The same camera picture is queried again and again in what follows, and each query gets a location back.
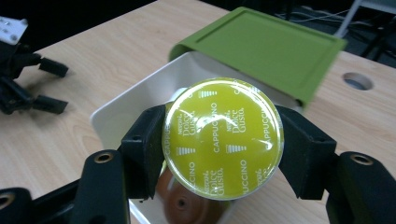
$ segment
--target wooden table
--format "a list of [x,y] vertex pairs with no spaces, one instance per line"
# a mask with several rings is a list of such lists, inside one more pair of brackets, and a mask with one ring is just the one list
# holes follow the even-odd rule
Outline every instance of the wooden table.
[[[227,11],[192,0],[160,0],[39,51],[67,64],[65,78],[29,67],[17,79],[34,94],[69,102],[64,113],[0,114],[0,189],[23,187],[34,198],[80,177],[85,158],[101,150],[90,124],[98,107],[167,64],[180,40]],[[366,75],[369,91],[350,88],[345,73]],[[340,53],[304,115],[338,142],[396,176],[396,70]],[[238,201],[229,223],[327,223],[322,201],[302,201],[281,172]]]

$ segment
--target yellow coffee capsule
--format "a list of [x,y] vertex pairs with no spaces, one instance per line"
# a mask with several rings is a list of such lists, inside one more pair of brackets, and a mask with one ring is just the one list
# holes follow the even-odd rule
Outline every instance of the yellow coffee capsule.
[[214,200],[249,195],[274,173],[283,152],[275,106],[254,86],[233,78],[207,79],[168,106],[163,154],[174,177]]

